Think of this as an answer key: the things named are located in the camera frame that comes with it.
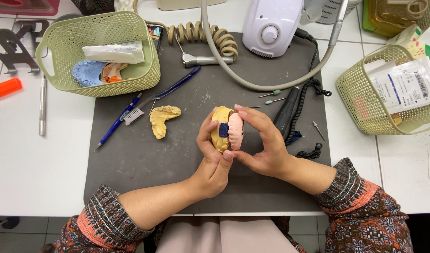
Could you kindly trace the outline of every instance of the hand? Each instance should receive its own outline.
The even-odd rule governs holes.
[[[201,124],[196,142],[204,158],[195,174],[188,179],[195,190],[201,193],[201,199],[212,198],[224,190],[235,157],[229,150],[220,153],[212,144],[210,132],[218,126],[218,121],[212,122],[212,116],[217,108]]]
[[[232,153],[236,155],[236,159],[259,174],[283,179],[294,157],[288,154],[279,130],[263,112],[237,104],[234,109],[240,118],[259,131],[263,141],[263,151],[255,155],[233,150]]]

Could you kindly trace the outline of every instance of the gray work mat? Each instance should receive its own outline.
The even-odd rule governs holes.
[[[276,85],[295,80],[308,72],[315,50],[311,42],[295,37],[285,55],[268,59],[246,49],[241,43],[241,33],[232,34],[239,45],[240,57],[230,67],[245,80],[259,85]],[[182,47],[192,55],[211,55],[206,42],[184,42]],[[143,99],[168,88],[192,70],[192,67],[183,67],[180,60],[181,53],[176,42],[172,45],[167,43],[165,34],[159,49],[161,80],[154,88],[142,91]],[[321,80],[321,74],[318,73],[315,78]],[[101,137],[138,92],[97,98],[84,202],[88,202],[100,184],[107,184],[114,190],[125,193],[189,178],[202,159],[202,153],[195,141],[199,127],[215,106],[224,105],[230,108],[233,108],[234,104],[261,106],[258,110],[274,119],[283,100],[270,105],[265,105],[265,101],[284,98],[289,91],[290,89],[286,89],[276,97],[258,98],[259,95],[267,93],[242,87],[220,66],[202,66],[200,72],[188,83],[157,100],[154,107],[171,105],[182,110],[179,117],[166,121],[165,138],[157,140],[152,133],[147,117],[152,107],[150,102],[142,108],[145,112],[142,118],[129,126],[122,124],[98,151],[93,152]],[[323,141],[313,127],[312,121],[319,125],[319,129],[328,140],[324,97],[316,96],[315,88],[310,87],[296,126],[296,130],[305,137],[288,146],[287,150],[292,155],[302,150],[310,152],[315,144],[320,142],[323,148],[321,157],[316,159],[316,162],[330,166],[329,142]],[[263,150],[262,141],[256,129],[245,123],[244,133],[241,150],[251,154]],[[228,186],[222,193],[214,198],[192,204],[179,213],[319,210],[318,204],[309,194],[287,182],[259,175],[234,161],[229,172]]]

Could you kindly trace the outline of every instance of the patterned sleeve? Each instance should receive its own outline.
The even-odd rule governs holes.
[[[135,252],[152,231],[142,231],[118,202],[120,194],[101,185],[80,215],[71,217],[55,240],[56,252]]]
[[[361,178],[349,158],[332,184],[315,195],[329,215],[326,253],[412,253],[408,216],[381,187]]]

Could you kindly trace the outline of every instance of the blue toothbrush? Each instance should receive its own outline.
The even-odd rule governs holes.
[[[152,95],[149,98],[147,98],[139,106],[135,107],[131,112],[129,112],[128,115],[126,115],[126,117],[124,117],[124,123],[127,126],[130,125],[130,124],[132,124],[139,117],[141,117],[143,114],[145,114],[144,112],[141,111],[141,108],[143,106],[145,106],[145,104],[147,104],[147,103],[149,103],[150,101],[153,101],[153,100],[161,99],[164,96],[168,95],[173,90],[179,88],[182,84],[186,83],[188,80],[190,80],[192,77],[194,77],[199,72],[200,69],[201,69],[201,66],[197,66],[196,68],[192,69],[187,75],[185,75],[182,79],[180,79],[179,81],[177,81],[177,83],[175,83],[170,88],[162,91],[158,95]]]
[[[109,139],[110,135],[112,135],[113,132],[115,132],[117,127],[123,121],[123,118],[132,110],[132,108],[135,106],[135,104],[140,100],[141,96],[142,96],[142,94],[140,93],[138,96],[136,96],[129,103],[129,105],[126,107],[126,109],[124,109],[122,114],[116,119],[115,123],[113,123],[113,125],[110,127],[110,129],[105,133],[104,137],[99,141],[98,147],[95,149],[95,151],[98,150],[98,148],[101,147]]]

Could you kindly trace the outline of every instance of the orange object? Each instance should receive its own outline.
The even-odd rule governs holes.
[[[22,89],[21,81],[18,78],[12,78],[0,83],[0,97],[8,95],[14,91]]]

